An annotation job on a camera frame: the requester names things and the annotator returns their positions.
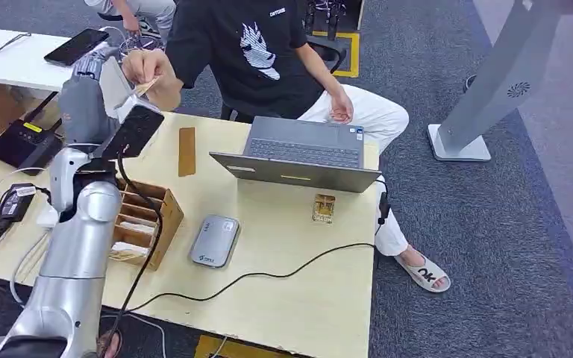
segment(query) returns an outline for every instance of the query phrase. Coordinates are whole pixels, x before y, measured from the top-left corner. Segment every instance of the smartphone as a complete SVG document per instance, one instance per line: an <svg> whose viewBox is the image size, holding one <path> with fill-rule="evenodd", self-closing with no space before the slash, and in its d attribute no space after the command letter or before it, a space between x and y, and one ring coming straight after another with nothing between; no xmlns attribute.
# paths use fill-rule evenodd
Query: smartphone
<svg viewBox="0 0 573 358"><path fill-rule="evenodd" d="M239 226L236 219L209 215L196 235L190 249L190 259L213 268L225 266L231 255Z"/></svg>
<svg viewBox="0 0 573 358"><path fill-rule="evenodd" d="M85 29L45 56L45 61L58 66L71 66L109 37L108 32Z"/></svg>

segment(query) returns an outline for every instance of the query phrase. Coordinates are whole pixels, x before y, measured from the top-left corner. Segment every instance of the gray laptop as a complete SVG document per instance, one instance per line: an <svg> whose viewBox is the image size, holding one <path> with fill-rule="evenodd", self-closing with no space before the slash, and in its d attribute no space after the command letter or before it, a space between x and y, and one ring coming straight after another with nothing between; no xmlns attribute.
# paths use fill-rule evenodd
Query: gray laptop
<svg viewBox="0 0 573 358"><path fill-rule="evenodd" d="M210 155L240 179L363 192L381 175L363 169L363 128L256 117L243 155Z"/></svg>

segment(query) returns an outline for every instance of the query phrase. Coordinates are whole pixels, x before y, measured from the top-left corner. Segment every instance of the yellow floor marking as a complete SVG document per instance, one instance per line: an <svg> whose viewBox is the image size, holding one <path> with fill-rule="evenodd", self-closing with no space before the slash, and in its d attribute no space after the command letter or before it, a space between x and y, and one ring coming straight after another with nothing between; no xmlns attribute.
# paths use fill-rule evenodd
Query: yellow floor marking
<svg viewBox="0 0 573 358"><path fill-rule="evenodd" d="M328 33L326 31L313 31L313 35L325 37ZM348 71L338 69L333 75L350 78L359 77L359 34L356 32L338 32L337 37L350 39L350 69Z"/></svg>
<svg viewBox="0 0 573 358"><path fill-rule="evenodd" d="M196 345L196 351L194 353L194 358L208 358L212 353L214 353L221 345L222 339L214 338L210 336L201 335ZM291 358L292 356L287 356L286 354L265 351L261 348L249 347L247 345L242 345L237 342L227 341L223 345L223 349L219 353L219 356L225 358Z"/></svg>

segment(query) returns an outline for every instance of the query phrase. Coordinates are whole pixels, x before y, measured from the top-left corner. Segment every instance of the gray power bank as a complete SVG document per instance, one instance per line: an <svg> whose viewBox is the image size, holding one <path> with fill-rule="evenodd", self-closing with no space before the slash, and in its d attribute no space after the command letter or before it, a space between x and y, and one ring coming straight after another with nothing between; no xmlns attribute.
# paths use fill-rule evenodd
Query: gray power bank
<svg viewBox="0 0 573 358"><path fill-rule="evenodd" d="M209 267L223 267L234 246L239 226L236 219L209 215L192 244L190 259Z"/></svg>

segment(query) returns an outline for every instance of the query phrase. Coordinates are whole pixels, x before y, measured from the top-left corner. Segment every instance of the black smartphone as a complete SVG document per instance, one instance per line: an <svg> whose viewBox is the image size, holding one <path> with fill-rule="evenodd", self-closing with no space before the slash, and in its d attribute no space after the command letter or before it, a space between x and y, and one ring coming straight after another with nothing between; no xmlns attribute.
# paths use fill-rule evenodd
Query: black smartphone
<svg viewBox="0 0 573 358"><path fill-rule="evenodd" d="M108 37L108 32L93 30L92 28L85 29L47 54L45 61L58 66L71 66L78 58L93 50Z"/></svg>

